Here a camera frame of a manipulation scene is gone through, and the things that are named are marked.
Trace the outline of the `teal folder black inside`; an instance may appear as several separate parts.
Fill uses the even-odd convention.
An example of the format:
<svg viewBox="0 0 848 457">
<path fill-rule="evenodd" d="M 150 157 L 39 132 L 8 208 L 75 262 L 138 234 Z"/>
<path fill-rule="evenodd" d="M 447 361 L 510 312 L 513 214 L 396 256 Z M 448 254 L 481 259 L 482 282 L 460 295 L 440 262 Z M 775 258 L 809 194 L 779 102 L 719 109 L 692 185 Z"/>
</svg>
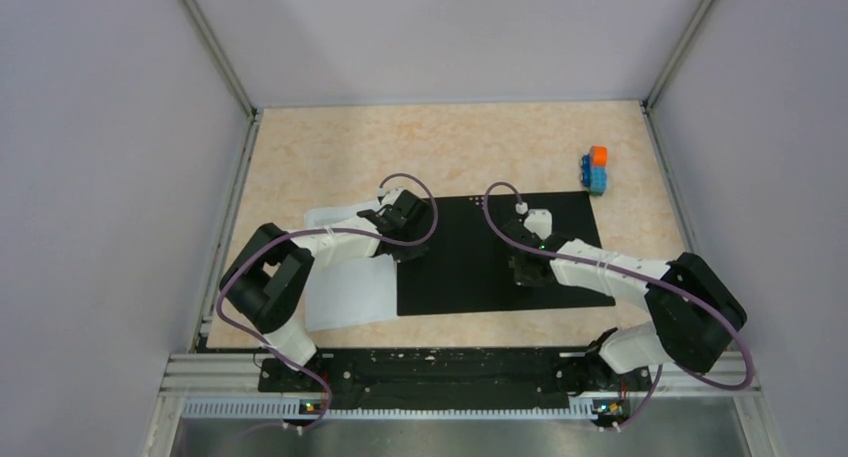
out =
<svg viewBox="0 0 848 457">
<path fill-rule="evenodd" d="M 552 213 L 554 232 L 601 247 L 590 196 L 585 191 L 522 194 L 530 209 Z M 457 313 L 612 307 L 611 297 L 556 282 L 519 286 L 509 266 L 511 251 L 489 228 L 482 195 L 437 197 L 439 222 L 423 256 L 396 264 L 397 313 L 401 317 Z M 491 195 L 500 227 L 517 219 L 514 196 Z"/>
</svg>

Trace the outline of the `white printed paper stack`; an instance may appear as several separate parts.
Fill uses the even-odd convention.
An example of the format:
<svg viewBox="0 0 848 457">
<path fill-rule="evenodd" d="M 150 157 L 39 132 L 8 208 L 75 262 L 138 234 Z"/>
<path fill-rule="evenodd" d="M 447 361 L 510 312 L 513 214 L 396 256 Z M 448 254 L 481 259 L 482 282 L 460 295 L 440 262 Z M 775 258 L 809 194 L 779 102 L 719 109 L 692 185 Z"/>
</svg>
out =
<svg viewBox="0 0 848 457">
<path fill-rule="evenodd" d="M 389 255 L 361 258 L 310 273 L 305 288 L 309 332 L 398 318 L 397 271 Z"/>
</svg>

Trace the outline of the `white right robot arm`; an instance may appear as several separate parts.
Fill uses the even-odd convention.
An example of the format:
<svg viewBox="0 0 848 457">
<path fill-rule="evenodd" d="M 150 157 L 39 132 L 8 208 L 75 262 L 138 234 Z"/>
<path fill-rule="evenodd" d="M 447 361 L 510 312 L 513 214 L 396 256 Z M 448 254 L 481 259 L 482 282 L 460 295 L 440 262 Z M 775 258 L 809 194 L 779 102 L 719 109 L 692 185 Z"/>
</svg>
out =
<svg viewBox="0 0 848 457">
<path fill-rule="evenodd" d="M 516 251 L 515 268 L 531 284 L 598 292 L 648 313 L 648 322 L 608 330 L 586 362 L 589 381 L 612 389 L 641 367 L 674 364 L 705 380 L 748 321 L 747 312 L 699 255 L 636 258 L 553 233 L 541 238 L 512 220 L 495 234 Z"/>
</svg>

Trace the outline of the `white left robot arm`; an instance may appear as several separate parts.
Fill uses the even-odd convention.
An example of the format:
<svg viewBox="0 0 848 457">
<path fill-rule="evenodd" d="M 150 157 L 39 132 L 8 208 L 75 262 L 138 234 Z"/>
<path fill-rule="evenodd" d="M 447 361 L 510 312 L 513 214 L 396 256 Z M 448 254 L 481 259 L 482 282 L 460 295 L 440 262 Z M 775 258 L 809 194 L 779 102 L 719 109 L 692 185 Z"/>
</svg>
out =
<svg viewBox="0 0 848 457">
<path fill-rule="evenodd" d="M 248 321 L 243 331 L 277 352 L 283 378 L 297 390 L 319 381 L 317 347 L 295 313 L 310 275 L 349 261 L 390 255 L 415 259 L 427 250 L 440 213 L 434 199 L 404 188 L 332 225 L 284 231 L 261 225 L 219 283 L 216 310 L 229 303 Z"/>
</svg>

